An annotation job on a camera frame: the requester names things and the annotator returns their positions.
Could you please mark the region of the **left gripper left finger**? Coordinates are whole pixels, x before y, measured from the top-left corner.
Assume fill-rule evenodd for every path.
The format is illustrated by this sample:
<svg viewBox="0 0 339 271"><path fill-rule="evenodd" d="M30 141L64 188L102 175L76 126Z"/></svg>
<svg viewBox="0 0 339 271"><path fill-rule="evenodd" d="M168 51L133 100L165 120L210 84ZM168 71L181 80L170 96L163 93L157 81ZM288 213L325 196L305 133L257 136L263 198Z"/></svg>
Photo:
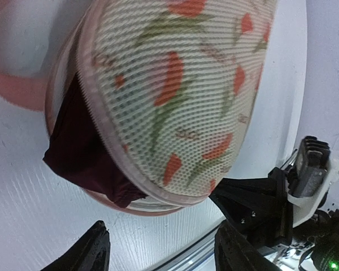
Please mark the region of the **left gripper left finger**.
<svg viewBox="0 0 339 271"><path fill-rule="evenodd" d="M108 271L110 233L102 220L96 221L61 257L42 271Z"/></svg>

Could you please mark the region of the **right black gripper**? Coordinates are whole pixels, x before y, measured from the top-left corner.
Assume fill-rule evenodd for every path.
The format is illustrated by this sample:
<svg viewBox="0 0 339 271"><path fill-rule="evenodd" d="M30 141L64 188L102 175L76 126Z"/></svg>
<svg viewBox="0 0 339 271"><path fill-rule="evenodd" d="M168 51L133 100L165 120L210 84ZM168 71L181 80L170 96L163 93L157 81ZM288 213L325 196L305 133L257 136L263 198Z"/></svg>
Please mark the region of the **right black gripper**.
<svg viewBox="0 0 339 271"><path fill-rule="evenodd" d="M281 270L339 270L339 209L317 210L293 229L286 178L278 167L266 178L224 178L210 199L250 244L275 246L260 252Z"/></svg>

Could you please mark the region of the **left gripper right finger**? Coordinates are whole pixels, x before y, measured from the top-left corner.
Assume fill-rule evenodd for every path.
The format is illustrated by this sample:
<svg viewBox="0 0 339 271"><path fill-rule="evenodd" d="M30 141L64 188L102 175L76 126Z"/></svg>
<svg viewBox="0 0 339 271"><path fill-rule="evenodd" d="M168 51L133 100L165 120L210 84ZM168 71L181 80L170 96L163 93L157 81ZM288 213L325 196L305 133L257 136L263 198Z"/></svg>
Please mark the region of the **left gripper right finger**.
<svg viewBox="0 0 339 271"><path fill-rule="evenodd" d="M215 234L216 271L279 271L230 223L222 222Z"/></svg>

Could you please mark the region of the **dark red bra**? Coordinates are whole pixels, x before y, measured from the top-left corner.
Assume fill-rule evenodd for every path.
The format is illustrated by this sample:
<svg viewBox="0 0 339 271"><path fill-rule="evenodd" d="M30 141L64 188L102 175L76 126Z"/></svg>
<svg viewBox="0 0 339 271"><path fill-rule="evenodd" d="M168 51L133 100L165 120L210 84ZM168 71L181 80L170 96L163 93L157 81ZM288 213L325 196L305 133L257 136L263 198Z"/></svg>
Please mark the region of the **dark red bra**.
<svg viewBox="0 0 339 271"><path fill-rule="evenodd" d="M44 162L58 176L126 208L147 195L117 167L97 133L75 76L64 96Z"/></svg>

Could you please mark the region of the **patterned beige laundry bag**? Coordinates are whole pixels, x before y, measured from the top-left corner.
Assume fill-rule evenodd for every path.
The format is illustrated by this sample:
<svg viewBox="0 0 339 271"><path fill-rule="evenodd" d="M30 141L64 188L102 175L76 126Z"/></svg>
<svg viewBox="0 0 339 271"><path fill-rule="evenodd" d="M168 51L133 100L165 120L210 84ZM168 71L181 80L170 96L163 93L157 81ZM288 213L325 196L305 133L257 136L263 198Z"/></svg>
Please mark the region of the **patterned beige laundry bag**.
<svg viewBox="0 0 339 271"><path fill-rule="evenodd" d="M276 1L92 1L47 85L51 137L75 76L103 145L147 196L118 211L198 204L232 168L259 89Z"/></svg>

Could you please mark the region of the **pink bra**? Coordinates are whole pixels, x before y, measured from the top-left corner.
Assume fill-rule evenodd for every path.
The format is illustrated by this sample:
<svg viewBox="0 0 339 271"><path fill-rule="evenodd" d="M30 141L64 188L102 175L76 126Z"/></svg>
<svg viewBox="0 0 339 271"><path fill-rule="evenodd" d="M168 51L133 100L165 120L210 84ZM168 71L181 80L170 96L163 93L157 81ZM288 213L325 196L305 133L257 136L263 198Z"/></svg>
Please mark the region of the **pink bra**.
<svg viewBox="0 0 339 271"><path fill-rule="evenodd" d="M57 56L90 1L0 1L0 96L43 111Z"/></svg>

